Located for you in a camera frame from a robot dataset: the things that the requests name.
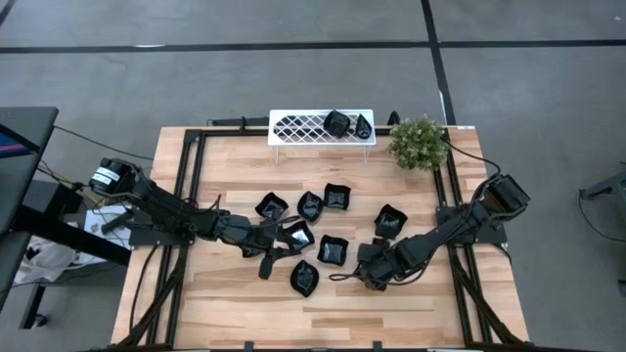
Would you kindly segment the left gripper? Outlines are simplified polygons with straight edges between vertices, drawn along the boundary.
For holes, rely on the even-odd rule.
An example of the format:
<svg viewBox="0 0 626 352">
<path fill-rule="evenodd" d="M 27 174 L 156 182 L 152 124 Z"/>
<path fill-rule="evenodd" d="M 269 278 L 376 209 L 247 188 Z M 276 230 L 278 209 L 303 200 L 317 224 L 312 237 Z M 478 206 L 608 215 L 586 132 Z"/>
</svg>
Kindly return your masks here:
<svg viewBox="0 0 626 352">
<path fill-rule="evenodd" d="M 292 236 L 271 219 L 260 225 L 251 225 L 247 217 L 225 217 L 222 219 L 222 241 L 238 246 L 240 249 L 252 249 L 264 254 L 259 267 L 258 277 L 268 280 L 273 265 L 278 259 L 300 255 L 299 249 L 275 247 L 275 241 L 291 241 Z"/>
</svg>

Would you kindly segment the black rear crossbar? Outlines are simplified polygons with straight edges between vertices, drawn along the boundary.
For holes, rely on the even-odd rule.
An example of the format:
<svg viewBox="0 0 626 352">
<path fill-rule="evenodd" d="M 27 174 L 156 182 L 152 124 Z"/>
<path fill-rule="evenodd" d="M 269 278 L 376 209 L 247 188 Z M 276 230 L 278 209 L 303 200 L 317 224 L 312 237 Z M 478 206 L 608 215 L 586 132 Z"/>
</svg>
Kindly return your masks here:
<svg viewBox="0 0 626 352">
<path fill-rule="evenodd" d="M 260 117 L 245 117 L 241 116 L 238 118 L 230 118 L 230 119 L 208 119 L 205 123 L 206 126 L 267 126 L 269 124 L 268 116 L 260 116 Z"/>
</svg>

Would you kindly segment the green potted plant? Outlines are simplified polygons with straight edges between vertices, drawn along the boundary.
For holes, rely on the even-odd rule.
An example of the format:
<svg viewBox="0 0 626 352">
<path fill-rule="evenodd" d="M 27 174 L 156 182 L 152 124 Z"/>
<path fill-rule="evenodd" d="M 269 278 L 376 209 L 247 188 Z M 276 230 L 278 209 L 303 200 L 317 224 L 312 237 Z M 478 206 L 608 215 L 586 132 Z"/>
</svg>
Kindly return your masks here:
<svg viewBox="0 0 626 352">
<path fill-rule="evenodd" d="M 444 142 L 446 128 L 427 115 L 406 118 L 390 130 L 387 151 L 396 164 L 406 170 L 435 170 L 449 152 Z"/>
</svg>

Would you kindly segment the white paper sheet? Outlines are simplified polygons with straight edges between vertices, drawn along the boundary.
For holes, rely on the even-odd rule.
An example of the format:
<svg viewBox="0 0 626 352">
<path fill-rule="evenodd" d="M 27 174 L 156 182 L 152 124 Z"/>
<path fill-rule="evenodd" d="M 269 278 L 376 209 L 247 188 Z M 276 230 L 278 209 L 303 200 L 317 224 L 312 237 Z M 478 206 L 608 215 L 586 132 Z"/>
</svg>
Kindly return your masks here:
<svg viewBox="0 0 626 352">
<path fill-rule="evenodd" d="M 88 210 L 85 217 L 84 231 L 129 249 L 131 234 L 129 229 L 117 226 L 105 234 L 102 232 L 103 226 L 109 224 L 125 212 L 126 209 L 122 205 L 109 205 Z"/>
</svg>

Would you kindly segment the black desk leg beam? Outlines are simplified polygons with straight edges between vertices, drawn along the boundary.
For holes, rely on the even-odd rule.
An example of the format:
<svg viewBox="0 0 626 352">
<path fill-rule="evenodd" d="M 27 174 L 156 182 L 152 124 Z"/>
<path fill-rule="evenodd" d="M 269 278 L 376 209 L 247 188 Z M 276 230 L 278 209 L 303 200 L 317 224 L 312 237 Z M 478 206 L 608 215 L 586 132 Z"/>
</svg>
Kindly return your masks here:
<svg viewBox="0 0 626 352">
<path fill-rule="evenodd" d="M 58 218 L 45 215 L 21 205 L 14 217 L 12 229 L 29 233 L 74 250 L 84 252 L 115 264 L 127 266 L 131 251 L 122 245 L 109 242 L 96 235 L 74 228 Z"/>
</svg>

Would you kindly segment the white plastic bag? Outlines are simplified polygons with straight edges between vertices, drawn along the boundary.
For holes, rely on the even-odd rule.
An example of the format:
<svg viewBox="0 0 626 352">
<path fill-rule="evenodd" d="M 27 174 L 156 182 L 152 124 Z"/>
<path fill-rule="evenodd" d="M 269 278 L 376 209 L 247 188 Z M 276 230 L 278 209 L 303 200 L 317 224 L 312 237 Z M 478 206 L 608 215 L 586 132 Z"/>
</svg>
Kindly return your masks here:
<svg viewBox="0 0 626 352">
<path fill-rule="evenodd" d="M 32 236 L 15 275 L 15 284 L 44 279 L 54 282 L 65 271 L 97 264 L 101 259 L 68 246 Z"/>
</svg>

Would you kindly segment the black side desk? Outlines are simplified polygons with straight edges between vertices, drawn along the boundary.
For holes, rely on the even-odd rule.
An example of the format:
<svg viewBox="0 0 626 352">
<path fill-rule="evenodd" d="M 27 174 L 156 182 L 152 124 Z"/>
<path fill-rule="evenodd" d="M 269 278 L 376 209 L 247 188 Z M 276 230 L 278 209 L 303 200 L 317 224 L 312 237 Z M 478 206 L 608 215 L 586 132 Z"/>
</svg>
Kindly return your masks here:
<svg viewBox="0 0 626 352">
<path fill-rule="evenodd" d="M 53 132 L 54 107 L 0 107 L 0 125 L 38 147 L 34 154 L 0 158 L 0 312 L 20 267 L 29 233 L 11 227 Z"/>
</svg>

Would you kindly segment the blue screen laptop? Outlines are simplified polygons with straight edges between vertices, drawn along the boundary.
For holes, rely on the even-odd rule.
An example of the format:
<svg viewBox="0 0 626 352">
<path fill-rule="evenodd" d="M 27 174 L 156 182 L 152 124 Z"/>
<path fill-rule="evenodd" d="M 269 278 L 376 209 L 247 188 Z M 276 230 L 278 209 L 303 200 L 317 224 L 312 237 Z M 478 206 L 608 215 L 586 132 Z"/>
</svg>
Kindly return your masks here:
<svg viewBox="0 0 626 352">
<path fill-rule="evenodd" d="M 26 137 L 0 124 L 0 158 L 39 154 L 40 147 Z"/>
</svg>

